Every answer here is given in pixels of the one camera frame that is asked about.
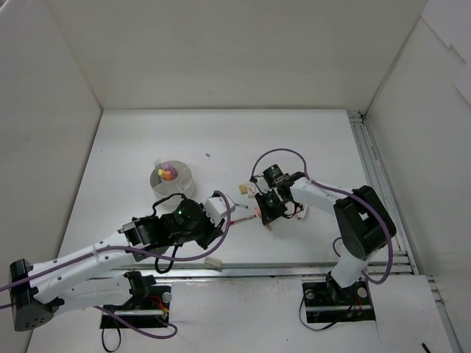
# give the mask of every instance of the white container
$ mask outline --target white container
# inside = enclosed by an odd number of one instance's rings
[[[194,193],[194,181],[191,169],[179,160],[168,160],[162,165],[172,164],[178,170],[178,176],[175,180],[167,182],[166,180],[158,183],[158,176],[155,175],[155,169],[150,174],[150,187],[158,199],[170,196],[173,193],[184,193],[186,197],[191,198]],[[182,201],[179,196],[174,196],[165,201],[162,205],[177,206]]]

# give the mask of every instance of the white wall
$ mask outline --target white wall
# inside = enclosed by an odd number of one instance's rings
[[[0,284],[18,258],[53,257],[62,240],[101,110],[41,0],[0,9]],[[0,303],[8,303],[6,293]],[[30,332],[0,313],[2,352]]]
[[[425,0],[46,0],[104,109],[365,109]]]
[[[366,119],[419,267],[471,352],[471,106],[454,84],[464,65],[419,20]]]

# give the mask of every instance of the small brown object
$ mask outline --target small brown object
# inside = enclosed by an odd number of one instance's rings
[[[245,195],[247,193],[247,185],[245,184],[240,184],[238,186],[239,191],[241,192],[242,195]]]

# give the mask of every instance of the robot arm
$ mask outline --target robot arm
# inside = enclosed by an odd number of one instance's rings
[[[284,174],[278,165],[266,169],[250,181],[256,185],[263,178],[268,190],[255,195],[262,213],[262,222],[267,225],[279,217],[291,218],[301,205],[308,205],[334,215],[339,224],[341,239],[347,252],[327,276],[333,296],[341,296],[343,290],[354,285],[361,277],[376,252],[386,245],[386,236],[378,221],[357,201],[338,193],[318,188],[305,178],[304,173]],[[392,237],[396,227],[381,203],[376,192],[369,186],[346,190],[371,205],[386,223]],[[286,215],[288,203],[294,204],[294,213]]]
[[[230,199],[228,201],[229,212],[232,212],[235,206]],[[184,198],[172,213],[134,218],[110,237],[64,257],[34,265],[25,259],[15,261],[10,265],[11,282],[83,257],[67,267],[11,289],[15,330],[34,329],[55,315],[96,305],[125,306],[129,310],[137,307],[155,284],[153,276],[143,277],[140,272],[133,271],[109,279],[93,278],[146,257],[124,250],[101,252],[100,249],[126,246],[163,254],[170,246],[181,246],[193,240],[207,249],[222,235],[226,216],[227,208],[222,197],[213,195],[204,206]]]

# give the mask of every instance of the black cable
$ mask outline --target black cable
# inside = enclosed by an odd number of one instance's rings
[[[165,201],[171,199],[171,198],[174,197],[174,196],[181,196],[182,199],[184,199],[184,200],[187,199],[187,197],[186,197],[186,195],[185,195],[184,193],[173,193],[173,194],[171,194],[170,196],[164,197],[163,199],[154,202],[154,204],[152,205],[152,209],[154,210],[154,212],[152,212],[152,215],[153,215],[153,216],[154,216],[154,215],[157,215],[156,207],[157,207],[159,204],[164,203]]]
[[[105,350],[105,352],[107,353],[114,353],[116,352],[119,347],[121,346],[121,330],[119,329],[119,324],[118,322],[113,318],[113,322],[116,326],[116,330],[118,331],[118,337],[119,337],[119,342],[118,342],[118,346],[114,349],[114,350],[111,350],[109,349],[108,347],[106,347],[106,344],[105,344],[105,337],[104,337],[104,334],[105,334],[105,328],[103,327],[102,329],[102,346],[103,346],[103,349]]]
[[[306,329],[309,329],[311,331],[324,331],[326,329],[330,329],[333,325],[335,324],[338,324],[339,322],[338,321],[334,321],[334,322],[331,322],[327,325],[325,325],[324,327],[320,328],[320,329],[314,329],[313,327],[310,327],[308,326],[307,324],[304,323],[304,321],[302,320],[302,317],[301,317],[301,309],[302,309],[302,305],[305,303],[305,297],[302,296],[302,299],[301,299],[301,304],[300,304],[300,321],[301,321],[301,324],[306,328]],[[353,307],[353,304],[350,305],[350,307],[348,309],[346,309],[343,313],[348,313]]]
[[[174,252],[171,253],[172,257],[175,257],[175,255],[177,254],[177,250],[180,247],[181,247],[181,245],[176,245],[174,247]],[[167,268],[165,268],[163,270],[160,270],[159,269],[159,259],[155,258],[155,270],[158,274],[167,274],[168,272],[170,272],[172,267],[174,267],[174,261],[170,261],[169,266]]]

